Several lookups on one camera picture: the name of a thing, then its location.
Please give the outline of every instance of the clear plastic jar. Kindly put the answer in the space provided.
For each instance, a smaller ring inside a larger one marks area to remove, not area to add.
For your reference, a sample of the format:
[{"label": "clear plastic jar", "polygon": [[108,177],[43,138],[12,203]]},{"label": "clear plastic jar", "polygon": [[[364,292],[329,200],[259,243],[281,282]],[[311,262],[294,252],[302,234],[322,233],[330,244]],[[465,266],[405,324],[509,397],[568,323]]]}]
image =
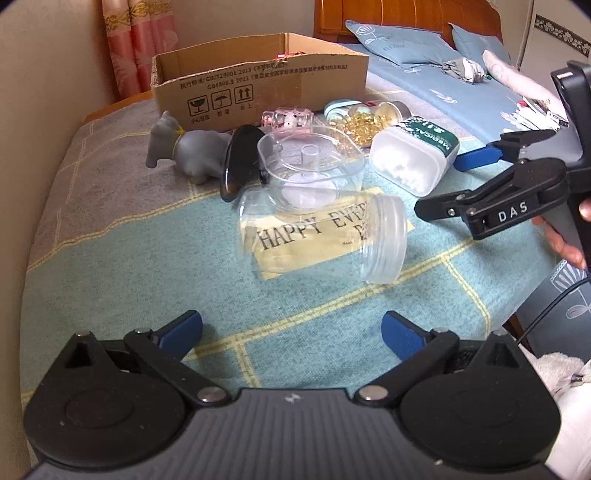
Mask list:
[{"label": "clear plastic jar", "polygon": [[[293,199],[330,190],[289,188]],[[321,209],[284,210],[276,187],[246,189],[239,205],[239,260],[264,278],[302,271],[388,284],[407,245],[404,202],[370,192],[341,192]]]},{"label": "clear plastic jar", "polygon": [[[361,189],[365,155],[334,128],[314,125],[275,130],[259,140],[258,151],[263,183],[276,187],[275,202],[285,210],[322,207],[338,199],[340,191]],[[326,192],[290,198],[292,186]]]},{"label": "clear plastic jar", "polygon": [[277,108],[273,112],[263,112],[261,128],[277,130],[280,128],[310,127],[314,120],[314,113],[307,108]]}]

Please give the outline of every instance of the wall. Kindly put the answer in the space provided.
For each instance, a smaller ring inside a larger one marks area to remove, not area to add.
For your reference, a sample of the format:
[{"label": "wall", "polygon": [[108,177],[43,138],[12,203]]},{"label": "wall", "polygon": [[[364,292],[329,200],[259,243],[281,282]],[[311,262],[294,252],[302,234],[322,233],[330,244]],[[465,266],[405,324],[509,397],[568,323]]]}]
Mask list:
[{"label": "wall", "polygon": [[182,47],[240,35],[314,31],[314,0],[172,0],[172,5]]},{"label": "wall", "polygon": [[[172,0],[180,45],[239,35],[295,32],[312,35],[314,0]],[[511,58],[519,56],[530,0],[489,0],[499,11],[505,46]]]},{"label": "wall", "polygon": [[19,478],[28,468],[18,379],[28,253],[72,135],[86,114],[116,100],[105,44],[99,1],[16,0],[0,15],[2,480]]},{"label": "wall", "polygon": [[[535,0],[532,22],[536,13],[591,41],[591,21],[569,0]],[[568,60],[589,61],[552,35],[530,29],[522,63],[524,74],[555,92],[550,72],[565,67]]]},{"label": "wall", "polygon": [[515,63],[523,40],[530,0],[489,0],[501,16],[503,43]]}]

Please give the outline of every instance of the rubber elephant figurine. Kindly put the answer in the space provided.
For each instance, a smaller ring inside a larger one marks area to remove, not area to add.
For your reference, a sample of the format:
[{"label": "rubber elephant figurine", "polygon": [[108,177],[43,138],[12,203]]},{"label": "rubber elephant figurine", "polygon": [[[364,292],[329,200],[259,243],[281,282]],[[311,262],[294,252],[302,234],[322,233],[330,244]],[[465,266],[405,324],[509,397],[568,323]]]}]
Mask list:
[{"label": "rubber elephant figurine", "polygon": [[158,160],[167,158],[196,184],[209,177],[221,178],[226,150],[232,136],[209,130],[186,132],[168,112],[154,124],[146,166],[156,168]]}]

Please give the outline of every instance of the wooden bed frame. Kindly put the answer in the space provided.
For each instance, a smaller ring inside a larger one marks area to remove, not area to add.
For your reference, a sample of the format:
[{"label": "wooden bed frame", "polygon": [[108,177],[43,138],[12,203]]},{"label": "wooden bed frame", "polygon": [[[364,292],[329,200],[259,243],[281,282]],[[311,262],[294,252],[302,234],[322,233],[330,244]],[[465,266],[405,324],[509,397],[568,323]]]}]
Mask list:
[{"label": "wooden bed frame", "polygon": [[345,27],[346,20],[438,31],[452,47],[452,28],[448,22],[503,40],[501,18],[486,0],[315,0],[315,37],[340,43],[357,42]]}]

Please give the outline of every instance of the green label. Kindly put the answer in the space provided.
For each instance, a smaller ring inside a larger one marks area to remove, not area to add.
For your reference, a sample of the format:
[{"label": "green label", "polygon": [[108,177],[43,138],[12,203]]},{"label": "green label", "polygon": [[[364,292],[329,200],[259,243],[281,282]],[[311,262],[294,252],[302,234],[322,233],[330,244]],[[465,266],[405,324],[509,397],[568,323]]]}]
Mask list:
[{"label": "green label", "polygon": [[421,116],[412,116],[396,124],[396,126],[415,138],[438,148],[446,158],[460,142],[449,130],[445,130]]}]

